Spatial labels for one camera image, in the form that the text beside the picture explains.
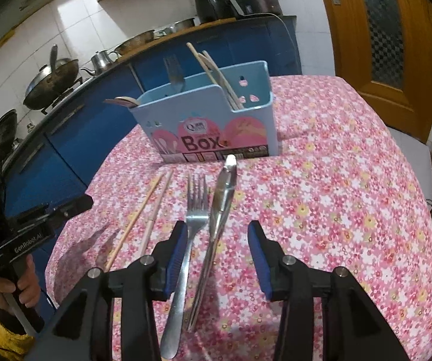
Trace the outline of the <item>yellow sleeve forearm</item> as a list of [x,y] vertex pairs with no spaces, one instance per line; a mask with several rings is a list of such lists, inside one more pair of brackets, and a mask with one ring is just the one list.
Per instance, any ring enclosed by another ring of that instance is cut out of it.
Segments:
[[35,342],[36,338],[25,332],[16,316],[0,308],[0,356],[23,360]]

